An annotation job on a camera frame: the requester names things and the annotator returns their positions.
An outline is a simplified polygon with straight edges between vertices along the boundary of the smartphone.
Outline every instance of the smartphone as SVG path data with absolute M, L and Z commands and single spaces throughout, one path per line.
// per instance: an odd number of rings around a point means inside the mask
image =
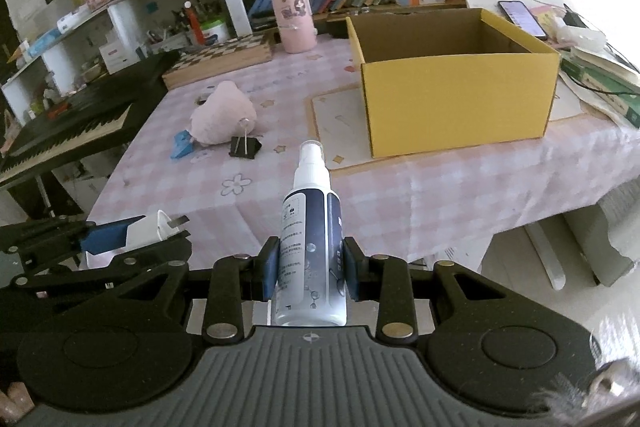
M 548 38 L 542 26 L 529 11 L 529 8 L 522 1 L 500 1 L 498 6 L 517 27 L 522 28 L 528 34 L 546 41 Z

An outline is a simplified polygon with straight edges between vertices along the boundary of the open box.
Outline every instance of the open box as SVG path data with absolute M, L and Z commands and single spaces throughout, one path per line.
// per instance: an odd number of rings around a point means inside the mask
M 483 9 L 347 19 L 374 158 L 543 136 L 559 54 Z

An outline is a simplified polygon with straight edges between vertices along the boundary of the bottle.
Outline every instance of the bottle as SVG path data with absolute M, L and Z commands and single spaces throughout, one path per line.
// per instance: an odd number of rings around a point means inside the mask
M 202 33 L 202 28 L 200 28 L 200 22 L 198 21 L 198 17 L 196 16 L 196 12 L 191 7 L 191 2 L 187 1 L 184 3 L 184 12 L 186 13 L 191 29 L 193 30 L 193 35 L 196 37 L 196 42 L 204 46 L 206 44 L 206 40 Z
M 340 200 L 331 190 L 322 144 L 305 141 L 282 204 L 274 322 L 279 326 L 344 326 Z

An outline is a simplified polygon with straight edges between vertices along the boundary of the pink cylindrical container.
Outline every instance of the pink cylindrical container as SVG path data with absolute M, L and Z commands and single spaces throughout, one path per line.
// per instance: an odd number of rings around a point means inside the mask
M 287 53 L 308 52 L 318 43 L 309 0 L 271 0 Z

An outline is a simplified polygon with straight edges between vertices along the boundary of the pink plush toy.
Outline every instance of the pink plush toy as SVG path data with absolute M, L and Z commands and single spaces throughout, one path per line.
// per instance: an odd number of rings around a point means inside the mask
M 254 104 L 231 80 L 220 82 L 207 101 L 191 114 L 189 133 L 203 145 L 215 145 L 244 136 L 255 127 Z

